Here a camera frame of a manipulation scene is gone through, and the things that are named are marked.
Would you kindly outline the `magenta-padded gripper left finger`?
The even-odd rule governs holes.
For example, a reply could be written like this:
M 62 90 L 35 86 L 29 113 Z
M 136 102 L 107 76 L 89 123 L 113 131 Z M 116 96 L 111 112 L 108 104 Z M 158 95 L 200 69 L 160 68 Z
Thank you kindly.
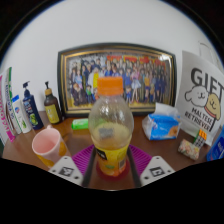
M 63 156 L 49 172 L 76 185 L 89 185 L 96 151 L 93 145 L 81 150 L 72 157 Z

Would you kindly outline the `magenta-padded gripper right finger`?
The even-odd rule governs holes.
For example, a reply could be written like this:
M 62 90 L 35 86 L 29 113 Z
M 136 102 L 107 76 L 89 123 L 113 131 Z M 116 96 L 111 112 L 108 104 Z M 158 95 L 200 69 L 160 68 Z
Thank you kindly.
M 128 157 L 136 187 L 148 185 L 175 172 L 161 156 L 150 156 L 133 145 L 129 146 Z

